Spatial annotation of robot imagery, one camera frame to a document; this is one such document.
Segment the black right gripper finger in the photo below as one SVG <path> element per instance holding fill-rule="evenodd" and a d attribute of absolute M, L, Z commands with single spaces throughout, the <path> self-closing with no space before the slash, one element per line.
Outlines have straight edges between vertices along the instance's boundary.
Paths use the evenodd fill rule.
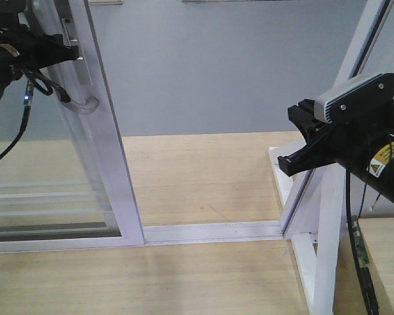
<path fill-rule="evenodd" d="M 314 139 L 325 123 L 316 119 L 314 116 L 315 101 L 304 99 L 288 108 L 288 119 L 297 127 L 306 143 Z"/>
<path fill-rule="evenodd" d="M 340 126 L 327 126 L 315 131 L 306 139 L 306 145 L 288 156 L 278 156 L 278 166 L 289 177 L 303 171 L 335 164 L 341 135 Z"/>

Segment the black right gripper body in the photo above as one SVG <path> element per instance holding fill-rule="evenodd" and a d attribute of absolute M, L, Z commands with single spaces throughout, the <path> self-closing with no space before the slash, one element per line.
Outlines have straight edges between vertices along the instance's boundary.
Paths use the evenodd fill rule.
<path fill-rule="evenodd" d="M 315 119 L 315 167 L 366 158 L 366 149 L 394 134 L 393 98 L 319 98 Z"/>

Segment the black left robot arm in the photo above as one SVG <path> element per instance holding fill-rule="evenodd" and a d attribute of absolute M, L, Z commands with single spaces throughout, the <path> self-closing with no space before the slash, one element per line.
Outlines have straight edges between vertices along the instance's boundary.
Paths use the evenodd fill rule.
<path fill-rule="evenodd" d="M 26 6 L 25 1 L 0 1 L 0 100 L 10 83 L 25 75 L 44 95 L 57 93 L 59 101 L 69 103 L 66 90 L 41 69 L 76 60 L 79 49 L 66 46 L 61 34 L 47 35 L 21 24 L 19 14 Z"/>

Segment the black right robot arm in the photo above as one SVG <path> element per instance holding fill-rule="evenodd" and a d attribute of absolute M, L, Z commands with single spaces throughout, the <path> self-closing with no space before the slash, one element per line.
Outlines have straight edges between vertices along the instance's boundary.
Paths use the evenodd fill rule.
<path fill-rule="evenodd" d="M 312 100 L 288 108 L 306 145 L 278 157 L 286 175 L 337 163 L 394 203 L 394 100 L 347 123 L 314 118 Z"/>

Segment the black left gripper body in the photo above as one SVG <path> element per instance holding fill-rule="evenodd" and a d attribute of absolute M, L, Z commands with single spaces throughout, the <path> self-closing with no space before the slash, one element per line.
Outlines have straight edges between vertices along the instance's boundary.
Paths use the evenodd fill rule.
<path fill-rule="evenodd" d="M 41 69 L 66 60 L 66 47 L 59 34 L 34 33 L 28 28 L 1 29 L 0 44 L 8 44 L 18 53 L 12 64 Z"/>

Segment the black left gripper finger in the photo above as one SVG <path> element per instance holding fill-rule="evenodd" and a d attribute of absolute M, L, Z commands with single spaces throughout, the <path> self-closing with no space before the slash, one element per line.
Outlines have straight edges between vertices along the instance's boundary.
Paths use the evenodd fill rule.
<path fill-rule="evenodd" d="M 64 44 L 62 34 L 44 35 L 42 37 L 45 52 L 43 56 L 48 65 L 58 64 L 69 60 L 77 60 L 79 58 L 78 46 L 67 46 Z"/>

